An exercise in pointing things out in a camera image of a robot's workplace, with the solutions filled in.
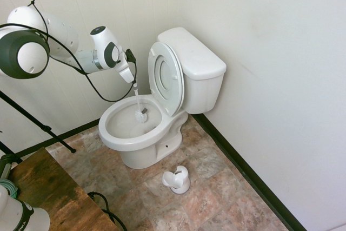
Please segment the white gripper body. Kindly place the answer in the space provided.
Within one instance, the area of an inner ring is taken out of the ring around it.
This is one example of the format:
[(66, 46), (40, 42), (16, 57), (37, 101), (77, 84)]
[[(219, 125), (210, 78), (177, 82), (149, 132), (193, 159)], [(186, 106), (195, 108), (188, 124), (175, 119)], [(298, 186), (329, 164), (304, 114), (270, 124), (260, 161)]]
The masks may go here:
[(127, 83), (131, 83), (131, 80), (134, 79), (127, 62), (117, 64), (117, 72)]

